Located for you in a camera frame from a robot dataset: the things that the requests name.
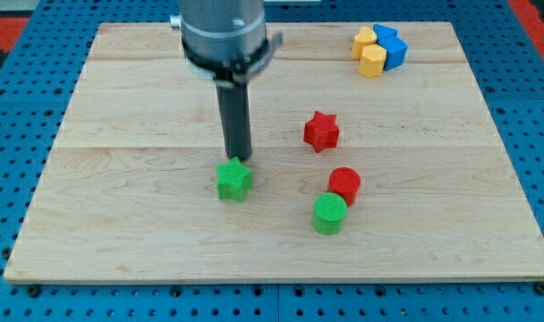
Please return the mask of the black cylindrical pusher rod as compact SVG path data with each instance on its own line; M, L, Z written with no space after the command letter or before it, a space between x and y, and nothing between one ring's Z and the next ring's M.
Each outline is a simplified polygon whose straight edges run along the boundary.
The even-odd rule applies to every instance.
M248 87L216 86L225 153L229 159L248 160L252 154Z

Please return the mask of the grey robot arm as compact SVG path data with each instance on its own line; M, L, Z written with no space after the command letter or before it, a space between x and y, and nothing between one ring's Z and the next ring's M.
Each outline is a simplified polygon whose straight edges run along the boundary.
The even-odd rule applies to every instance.
M268 35L262 0L180 0L171 27L181 32L187 64L213 81L225 153L251 157L248 87L283 45L283 34Z

